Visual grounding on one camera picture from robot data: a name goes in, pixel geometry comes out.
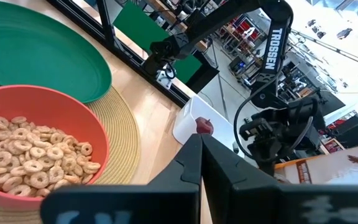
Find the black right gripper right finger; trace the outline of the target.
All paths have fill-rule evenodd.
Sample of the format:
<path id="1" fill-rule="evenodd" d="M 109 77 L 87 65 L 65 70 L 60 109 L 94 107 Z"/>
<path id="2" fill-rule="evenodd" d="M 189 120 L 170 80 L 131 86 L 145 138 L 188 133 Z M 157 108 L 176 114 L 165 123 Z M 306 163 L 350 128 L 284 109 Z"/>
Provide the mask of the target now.
<path id="1" fill-rule="evenodd" d="M 202 135 L 213 224 L 358 224 L 358 186 L 281 184 Z"/>

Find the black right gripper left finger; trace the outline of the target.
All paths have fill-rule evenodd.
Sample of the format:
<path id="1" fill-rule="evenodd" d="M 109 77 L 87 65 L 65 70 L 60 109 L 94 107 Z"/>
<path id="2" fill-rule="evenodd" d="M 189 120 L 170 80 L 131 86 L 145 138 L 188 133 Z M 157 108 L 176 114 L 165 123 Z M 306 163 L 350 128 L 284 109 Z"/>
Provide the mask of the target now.
<path id="1" fill-rule="evenodd" d="M 200 220 L 201 135 L 192 135 L 146 185 L 61 187 L 40 206 L 43 224 L 197 224 Z"/>

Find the pumpkin cereal box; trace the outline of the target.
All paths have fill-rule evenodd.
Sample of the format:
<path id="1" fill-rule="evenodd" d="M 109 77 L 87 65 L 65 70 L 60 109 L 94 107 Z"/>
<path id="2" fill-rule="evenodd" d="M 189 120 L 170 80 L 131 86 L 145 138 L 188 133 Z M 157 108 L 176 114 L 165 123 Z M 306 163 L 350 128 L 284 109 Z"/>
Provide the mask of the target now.
<path id="1" fill-rule="evenodd" d="M 279 164 L 274 177 L 288 184 L 358 185 L 358 146 Z"/>

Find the red apple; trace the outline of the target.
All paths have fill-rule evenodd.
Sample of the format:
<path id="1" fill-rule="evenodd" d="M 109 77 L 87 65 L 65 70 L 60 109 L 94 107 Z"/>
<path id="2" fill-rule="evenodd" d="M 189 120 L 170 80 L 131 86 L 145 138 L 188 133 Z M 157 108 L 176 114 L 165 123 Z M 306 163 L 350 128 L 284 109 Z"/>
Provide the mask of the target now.
<path id="1" fill-rule="evenodd" d="M 196 132 L 198 134 L 210 134 L 214 132 L 213 124 L 209 119 L 199 117 L 195 119 L 196 122 Z"/>

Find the orange bowl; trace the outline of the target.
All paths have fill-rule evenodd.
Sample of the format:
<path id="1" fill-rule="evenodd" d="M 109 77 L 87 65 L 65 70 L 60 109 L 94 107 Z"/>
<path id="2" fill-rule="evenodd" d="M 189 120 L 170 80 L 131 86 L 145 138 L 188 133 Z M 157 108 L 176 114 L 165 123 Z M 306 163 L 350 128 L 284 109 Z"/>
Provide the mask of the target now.
<path id="1" fill-rule="evenodd" d="M 94 113 L 78 100 L 57 90 L 32 85 L 0 86 L 0 116 L 12 119 L 25 116 L 37 125 L 61 129 L 81 142 L 93 146 L 92 159 L 104 167 L 109 141 Z M 14 210 L 68 210 L 90 208 L 96 203 L 95 187 L 65 187 L 42 199 L 16 197 L 0 192 L 0 207 Z"/>

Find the green plate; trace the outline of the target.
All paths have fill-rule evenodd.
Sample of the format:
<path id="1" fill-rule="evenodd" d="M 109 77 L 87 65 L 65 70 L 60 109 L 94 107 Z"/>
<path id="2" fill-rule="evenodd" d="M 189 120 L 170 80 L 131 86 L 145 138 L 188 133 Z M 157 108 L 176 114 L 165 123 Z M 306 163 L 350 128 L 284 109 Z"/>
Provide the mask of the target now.
<path id="1" fill-rule="evenodd" d="M 44 86 L 90 103 L 111 83 L 105 59 L 80 34 L 39 12 L 0 1 L 0 86 Z"/>

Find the yellow woven round placemat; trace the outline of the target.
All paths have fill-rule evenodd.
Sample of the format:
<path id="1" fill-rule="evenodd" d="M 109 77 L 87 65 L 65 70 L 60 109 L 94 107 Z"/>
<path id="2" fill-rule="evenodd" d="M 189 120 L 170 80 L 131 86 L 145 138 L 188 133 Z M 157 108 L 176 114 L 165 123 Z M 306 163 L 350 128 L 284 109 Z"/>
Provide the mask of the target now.
<path id="1" fill-rule="evenodd" d="M 100 100 L 88 105 L 105 127 L 109 139 L 107 168 L 97 184 L 128 184 L 140 158 L 140 135 L 136 120 L 123 97 L 111 87 Z M 42 224 L 39 211 L 0 207 L 0 224 Z"/>

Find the white plastic container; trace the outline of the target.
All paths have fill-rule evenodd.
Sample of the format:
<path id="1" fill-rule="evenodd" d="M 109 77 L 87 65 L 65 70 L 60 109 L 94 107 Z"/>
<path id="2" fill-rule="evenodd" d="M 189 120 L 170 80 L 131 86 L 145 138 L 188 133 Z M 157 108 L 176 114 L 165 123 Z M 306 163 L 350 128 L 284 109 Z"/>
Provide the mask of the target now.
<path id="1" fill-rule="evenodd" d="M 199 117 L 209 119 L 214 127 L 211 136 L 234 151 L 232 124 L 198 96 L 192 97 L 177 114 L 173 127 L 174 138 L 184 145 L 192 134 L 197 134 L 195 119 Z"/>

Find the red storage shelf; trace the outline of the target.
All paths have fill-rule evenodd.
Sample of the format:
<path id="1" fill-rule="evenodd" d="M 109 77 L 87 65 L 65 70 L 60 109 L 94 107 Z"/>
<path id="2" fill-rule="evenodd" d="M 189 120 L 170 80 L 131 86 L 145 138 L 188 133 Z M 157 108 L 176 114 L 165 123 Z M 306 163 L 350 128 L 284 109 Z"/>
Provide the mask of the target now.
<path id="1" fill-rule="evenodd" d="M 250 57 L 266 39 L 265 32 L 244 14 L 224 25 L 219 33 L 223 38 L 224 53 L 230 56 L 242 54 Z"/>

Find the cereal rings heap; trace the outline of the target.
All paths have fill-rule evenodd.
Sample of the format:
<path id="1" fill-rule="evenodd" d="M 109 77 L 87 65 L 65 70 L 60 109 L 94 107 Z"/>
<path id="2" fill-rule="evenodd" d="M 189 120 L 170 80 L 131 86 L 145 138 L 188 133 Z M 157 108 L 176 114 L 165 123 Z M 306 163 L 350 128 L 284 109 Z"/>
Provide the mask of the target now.
<path id="1" fill-rule="evenodd" d="M 23 116 L 0 116 L 0 192 L 46 197 L 65 185 L 87 184 L 100 171 L 93 147 Z"/>

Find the green floor mat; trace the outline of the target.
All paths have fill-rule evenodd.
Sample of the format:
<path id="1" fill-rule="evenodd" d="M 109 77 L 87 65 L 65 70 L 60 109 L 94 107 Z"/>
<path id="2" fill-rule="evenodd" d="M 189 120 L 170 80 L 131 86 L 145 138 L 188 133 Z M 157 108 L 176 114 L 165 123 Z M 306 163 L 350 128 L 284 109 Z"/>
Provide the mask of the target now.
<path id="1" fill-rule="evenodd" d="M 141 8 L 131 2 L 125 4 L 113 24 L 146 51 L 148 56 L 152 53 L 150 50 L 152 42 L 161 41 L 169 36 Z M 173 64 L 177 71 L 177 78 L 183 83 L 186 83 L 201 66 L 202 63 L 192 55 Z"/>

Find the black aluminium table frame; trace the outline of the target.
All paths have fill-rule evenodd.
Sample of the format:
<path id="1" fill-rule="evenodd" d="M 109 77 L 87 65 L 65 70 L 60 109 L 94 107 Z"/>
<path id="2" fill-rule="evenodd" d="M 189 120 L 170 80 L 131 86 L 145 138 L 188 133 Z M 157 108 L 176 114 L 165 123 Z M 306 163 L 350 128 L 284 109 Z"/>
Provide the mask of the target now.
<path id="1" fill-rule="evenodd" d="M 118 30 L 122 30 L 114 26 L 113 22 L 125 6 L 132 7 L 132 0 L 125 0 L 124 4 L 119 4 L 116 0 L 46 1 L 177 106 L 182 108 L 190 100 L 190 93 L 185 93 L 178 84 L 173 84 L 169 90 L 163 90 L 163 86 L 158 84 L 157 80 L 153 80 L 152 76 L 146 74 L 142 68 L 142 63 L 147 60 L 148 56 L 143 59 L 140 54 L 135 53 L 135 50 L 129 47 L 129 44 L 125 44 L 123 39 L 118 37 Z M 93 11 L 98 13 L 95 18 L 92 17 Z M 200 66 L 194 72 L 190 72 L 191 76 L 184 82 L 184 85 L 197 94 L 218 75 L 219 70 L 218 65 L 213 65 L 213 62 L 201 51 L 195 50 L 192 55 L 194 57 L 192 60 L 199 62 Z"/>

